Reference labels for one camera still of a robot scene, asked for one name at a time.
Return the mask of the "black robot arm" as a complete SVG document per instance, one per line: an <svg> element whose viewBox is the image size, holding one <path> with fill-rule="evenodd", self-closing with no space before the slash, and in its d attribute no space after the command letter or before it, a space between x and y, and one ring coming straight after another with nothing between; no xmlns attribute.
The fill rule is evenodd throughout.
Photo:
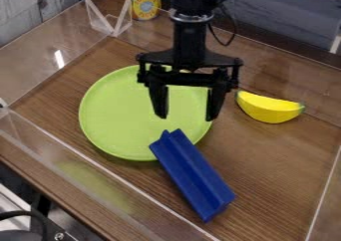
<svg viewBox="0 0 341 241"><path fill-rule="evenodd" d="M207 47L213 10L225 1L172 0L173 46L137 56L138 82L150 90L156 115L162 119L169 115L169 85L208 88L207 121L219 117L225 95L239 87L243 60Z"/></svg>

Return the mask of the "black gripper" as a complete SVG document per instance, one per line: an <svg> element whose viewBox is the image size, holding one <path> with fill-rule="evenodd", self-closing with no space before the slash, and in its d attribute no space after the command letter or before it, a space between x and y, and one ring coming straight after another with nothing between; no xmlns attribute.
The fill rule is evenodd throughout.
<svg viewBox="0 0 341 241"><path fill-rule="evenodd" d="M173 24L172 48L137 56L138 82L149 87L154 111L162 119L169 115L168 85L209 87L205 119L213 121L225 95L239 87L244 63L207 47L207 31L213 31L209 21L173 20Z"/></svg>

